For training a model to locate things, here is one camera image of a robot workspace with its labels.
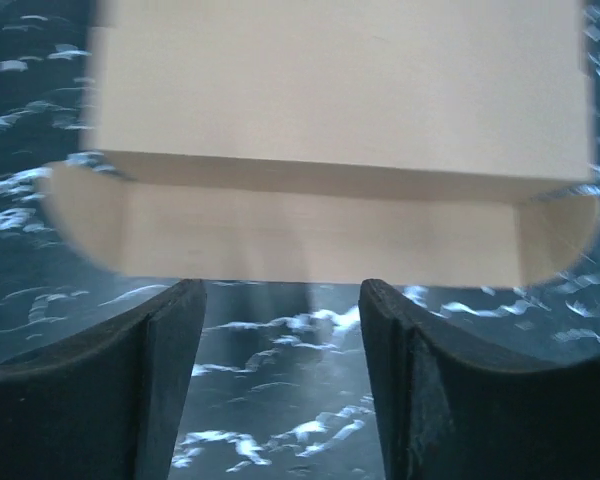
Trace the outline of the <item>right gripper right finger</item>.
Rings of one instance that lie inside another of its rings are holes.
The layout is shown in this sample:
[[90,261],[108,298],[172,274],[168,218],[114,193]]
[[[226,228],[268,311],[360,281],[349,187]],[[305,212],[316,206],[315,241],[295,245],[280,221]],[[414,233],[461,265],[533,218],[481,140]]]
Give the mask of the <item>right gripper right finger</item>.
[[509,350],[377,279],[358,306],[387,478],[600,479],[600,357]]

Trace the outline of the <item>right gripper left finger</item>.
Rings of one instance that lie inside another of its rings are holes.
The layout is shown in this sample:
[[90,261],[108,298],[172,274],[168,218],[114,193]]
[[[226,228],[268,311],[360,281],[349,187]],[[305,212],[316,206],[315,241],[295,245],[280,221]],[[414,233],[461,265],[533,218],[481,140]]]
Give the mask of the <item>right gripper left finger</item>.
[[164,479],[206,291],[145,303],[0,364],[0,479]]

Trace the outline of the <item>large cardboard box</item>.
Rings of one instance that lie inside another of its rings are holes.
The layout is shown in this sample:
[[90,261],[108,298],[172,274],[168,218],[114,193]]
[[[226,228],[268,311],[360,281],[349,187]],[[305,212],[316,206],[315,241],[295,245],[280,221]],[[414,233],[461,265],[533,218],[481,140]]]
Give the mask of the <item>large cardboard box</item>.
[[522,287],[600,231],[580,1],[102,1],[36,186],[137,277]]

